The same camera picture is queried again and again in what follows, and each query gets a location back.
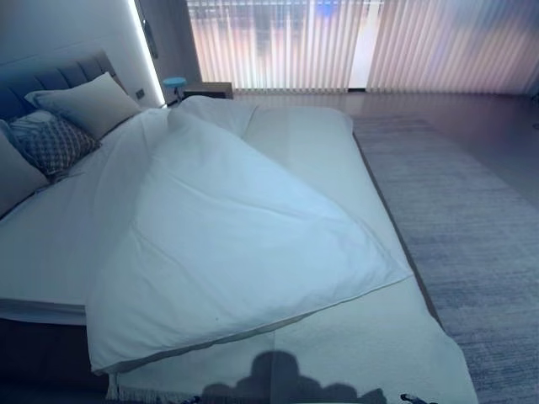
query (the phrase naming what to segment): wall light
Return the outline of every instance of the wall light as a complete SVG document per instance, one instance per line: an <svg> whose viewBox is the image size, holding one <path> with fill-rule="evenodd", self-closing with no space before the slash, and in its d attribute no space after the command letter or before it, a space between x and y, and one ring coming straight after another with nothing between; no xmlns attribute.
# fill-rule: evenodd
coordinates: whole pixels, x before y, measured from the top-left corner
<svg viewBox="0 0 539 404"><path fill-rule="evenodd" d="M155 71L155 66L153 65L152 56L150 55L150 50L146 43L146 38L144 37L144 32L142 32L141 20L138 17L138 11L136 10L135 0L126 0L129 6L129 11L131 13L131 18L133 20L133 25L135 26L136 37L138 39L139 45L141 47L142 54L144 55L144 62L146 64L146 69L150 78L152 79L153 91L157 95L157 101L159 106L165 104L165 98L163 96L163 91L159 85L159 79L157 78L157 73Z"/></svg>

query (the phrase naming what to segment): bed sheet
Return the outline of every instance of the bed sheet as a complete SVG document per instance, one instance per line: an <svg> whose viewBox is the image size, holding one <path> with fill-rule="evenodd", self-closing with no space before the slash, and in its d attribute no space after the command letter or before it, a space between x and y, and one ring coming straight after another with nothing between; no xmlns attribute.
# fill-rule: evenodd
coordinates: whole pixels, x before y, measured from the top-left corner
<svg viewBox="0 0 539 404"><path fill-rule="evenodd" d="M93 279L131 217L152 147L167 134L167 115L149 109L121 124L69 178L0 221L1 317L85 323Z"/></svg>

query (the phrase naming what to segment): white duvet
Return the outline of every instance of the white duvet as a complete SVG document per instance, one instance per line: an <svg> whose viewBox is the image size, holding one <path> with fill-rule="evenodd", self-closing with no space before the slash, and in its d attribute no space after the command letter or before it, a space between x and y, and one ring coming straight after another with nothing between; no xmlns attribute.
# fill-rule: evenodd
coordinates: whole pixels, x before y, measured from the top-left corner
<svg viewBox="0 0 539 404"><path fill-rule="evenodd" d="M131 224L92 288L94 371L241 337L411 274L367 226L226 120L201 118L169 115Z"/></svg>

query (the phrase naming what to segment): bed frame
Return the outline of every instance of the bed frame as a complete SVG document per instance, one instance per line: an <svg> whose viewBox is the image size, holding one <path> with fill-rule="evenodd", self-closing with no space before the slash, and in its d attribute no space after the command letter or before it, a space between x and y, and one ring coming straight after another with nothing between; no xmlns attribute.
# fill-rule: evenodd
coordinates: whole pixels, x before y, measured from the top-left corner
<svg viewBox="0 0 539 404"><path fill-rule="evenodd" d="M73 88L94 80L105 72L109 72L121 85L109 58L101 50L94 55L71 61L58 68L2 82L0 83L0 105L2 106L0 119L13 120L35 110L24 99L24 95L29 92ZM398 234L429 312L440 323L423 280L387 208L387 203L369 163L359 143L357 146L378 196ZM71 387L85 391L99 391L103 394L107 391L107 376L96 376L90 372L86 327L84 326L37 324L0 319L0 340L4 347L8 347L0 351L0 378L3 380L61 388Z"/></svg>

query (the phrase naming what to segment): white pillow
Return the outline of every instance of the white pillow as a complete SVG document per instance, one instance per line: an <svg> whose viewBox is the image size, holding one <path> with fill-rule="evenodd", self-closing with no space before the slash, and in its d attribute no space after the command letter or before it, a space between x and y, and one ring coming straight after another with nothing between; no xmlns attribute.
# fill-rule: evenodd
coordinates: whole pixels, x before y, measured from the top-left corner
<svg viewBox="0 0 539 404"><path fill-rule="evenodd" d="M9 128L0 120L0 216L48 182L8 140Z"/></svg>
<svg viewBox="0 0 539 404"><path fill-rule="evenodd" d="M118 124L141 112L108 72L75 88L34 91L26 100L37 109L45 109L101 139Z"/></svg>

